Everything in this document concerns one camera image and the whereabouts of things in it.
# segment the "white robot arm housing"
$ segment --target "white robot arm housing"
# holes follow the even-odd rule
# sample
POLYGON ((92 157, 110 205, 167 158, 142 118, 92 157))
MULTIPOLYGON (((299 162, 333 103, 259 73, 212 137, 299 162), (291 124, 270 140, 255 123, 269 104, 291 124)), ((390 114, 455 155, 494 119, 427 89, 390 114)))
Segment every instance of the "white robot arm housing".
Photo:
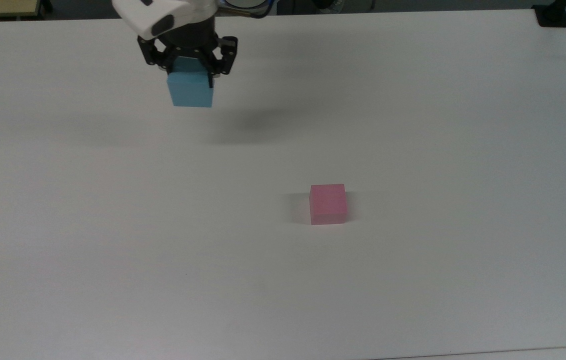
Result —
POLYGON ((112 0, 116 12, 138 36, 146 41, 212 18, 215 0, 112 0))

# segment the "white table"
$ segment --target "white table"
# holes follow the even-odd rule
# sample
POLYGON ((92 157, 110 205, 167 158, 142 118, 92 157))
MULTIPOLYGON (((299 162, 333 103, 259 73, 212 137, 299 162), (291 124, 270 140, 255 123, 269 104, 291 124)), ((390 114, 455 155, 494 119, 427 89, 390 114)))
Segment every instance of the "white table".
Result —
POLYGON ((412 360, 566 360, 566 348, 411 357, 412 360))
POLYGON ((0 23, 0 360, 566 347, 566 29, 219 18, 213 109, 120 20, 0 23), (308 225, 310 185, 352 221, 308 225))

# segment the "foam block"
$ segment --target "foam block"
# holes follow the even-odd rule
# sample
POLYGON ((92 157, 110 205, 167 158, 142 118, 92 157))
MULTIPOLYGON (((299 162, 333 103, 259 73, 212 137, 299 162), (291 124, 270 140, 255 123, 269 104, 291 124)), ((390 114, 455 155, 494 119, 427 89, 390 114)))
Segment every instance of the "foam block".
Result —
POLYGON ((198 59, 177 57, 173 72, 167 75, 167 87, 175 107, 212 107, 214 89, 210 88, 208 71, 198 59))
POLYGON ((343 224, 348 216, 344 184, 310 187, 310 222, 312 225, 343 224))

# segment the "floor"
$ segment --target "floor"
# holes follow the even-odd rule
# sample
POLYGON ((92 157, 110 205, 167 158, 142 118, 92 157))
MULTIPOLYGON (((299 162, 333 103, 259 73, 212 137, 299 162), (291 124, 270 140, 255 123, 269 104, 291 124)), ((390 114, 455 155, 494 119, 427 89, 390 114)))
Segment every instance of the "floor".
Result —
MULTIPOLYGON (((51 0, 54 12, 47 19, 118 18, 110 0, 51 0)), ((530 9, 551 0, 345 0, 342 12, 425 12, 445 10, 530 9)), ((311 0, 280 0, 277 14, 314 14, 311 0)))

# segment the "black object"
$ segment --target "black object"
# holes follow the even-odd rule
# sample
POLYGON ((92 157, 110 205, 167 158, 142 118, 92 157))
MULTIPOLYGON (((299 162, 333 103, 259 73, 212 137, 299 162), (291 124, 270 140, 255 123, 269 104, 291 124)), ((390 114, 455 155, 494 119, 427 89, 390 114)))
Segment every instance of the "black object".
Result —
POLYGON ((152 25, 152 36, 155 37, 174 27, 174 16, 166 14, 161 20, 152 25))
POLYGON ((158 65, 171 73, 174 60, 178 57, 195 58, 207 70, 209 87, 213 87, 212 79, 218 75, 227 75, 237 57, 238 39, 234 36, 219 38, 215 32, 214 16, 196 23, 188 23, 176 29, 169 30, 153 39, 137 37, 137 42, 148 65, 158 65), (155 41, 165 45, 165 50, 159 51, 155 41), (214 55, 214 49, 221 48, 221 59, 214 55))
POLYGON ((312 0, 312 2, 314 3, 315 7, 323 10, 323 9, 328 9, 330 5, 332 5, 333 2, 335 2, 335 0, 312 0))
POLYGON ((544 28, 566 28, 566 0, 555 0, 549 5, 534 5, 536 20, 544 28))

